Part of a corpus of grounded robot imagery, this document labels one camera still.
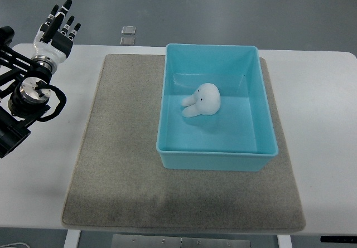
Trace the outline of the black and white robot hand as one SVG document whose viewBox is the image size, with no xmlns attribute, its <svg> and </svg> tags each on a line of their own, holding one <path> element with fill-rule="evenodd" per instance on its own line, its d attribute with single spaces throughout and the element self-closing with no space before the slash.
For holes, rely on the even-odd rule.
<svg viewBox="0 0 357 248">
<path fill-rule="evenodd" d="M 66 0 L 62 6 L 53 7 L 33 41 L 33 59 L 47 57 L 58 65 L 69 57 L 74 38 L 81 28 L 80 23 L 73 25 L 74 16 L 67 16 L 72 3 L 72 0 Z"/>
</svg>

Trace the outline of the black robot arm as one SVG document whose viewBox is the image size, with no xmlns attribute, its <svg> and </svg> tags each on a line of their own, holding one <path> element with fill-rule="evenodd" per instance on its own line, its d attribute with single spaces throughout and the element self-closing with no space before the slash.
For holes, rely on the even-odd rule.
<svg viewBox="0 0 357 248">
<path fill-rule="evenodd" d="M 10 26 L 1 27 L 1 157 L 17 148 L 30 134 L 29 127 L 57 117 L 66 104 L 65 94 L 50 81 L 65 56 L 39 46 L 32 58 L 19 54 L 9 44 L 15 35 Z"/>
</svg>

